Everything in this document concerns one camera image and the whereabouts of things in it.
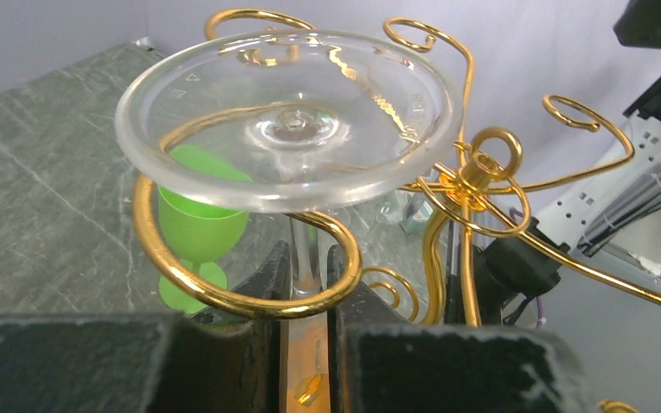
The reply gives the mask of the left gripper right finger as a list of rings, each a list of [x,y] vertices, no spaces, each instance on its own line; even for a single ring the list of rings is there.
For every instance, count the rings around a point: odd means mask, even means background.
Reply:
[[[553,289],[557,265],[500,249],[474,258],[482,327],[413,324],[365,284],[329,311],[332,411],[592,411],[581,363],[561,338],[498,323],[515,293]]]

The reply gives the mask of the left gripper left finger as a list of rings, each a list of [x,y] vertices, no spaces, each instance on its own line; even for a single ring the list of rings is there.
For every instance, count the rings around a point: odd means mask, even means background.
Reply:
[[[179,312],[0,315],[0,412],[276,412],[279,325]]]

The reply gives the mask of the green plastic wine glass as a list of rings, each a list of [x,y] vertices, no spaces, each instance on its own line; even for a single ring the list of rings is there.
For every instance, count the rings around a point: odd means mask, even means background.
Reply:
[[[170,156],[203,175],[250,180],[243,171],[196,145],[179,145]],[[225,272],[216,261],[237,245],[250,214],[191,200],[164,187],[158,193],[158,223],[165,243],[186,268],[216,287],[226,288]]]

